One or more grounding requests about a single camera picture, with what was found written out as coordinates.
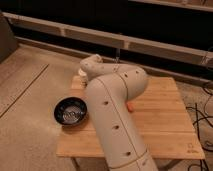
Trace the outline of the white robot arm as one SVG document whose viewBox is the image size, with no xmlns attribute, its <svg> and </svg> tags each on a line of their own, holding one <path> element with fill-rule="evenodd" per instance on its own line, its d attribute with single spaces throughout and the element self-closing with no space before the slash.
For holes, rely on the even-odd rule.
<svg viewBox="0 0 213 171">
<path fill-rule="evenodd" d="M 146 72 L 104 63 L 99 55 L 83 59 L 80 68 L 88 77 L 85 101 L 110 171 L 158 171 L 126 107 L 145 91 Z"/>
</svg>

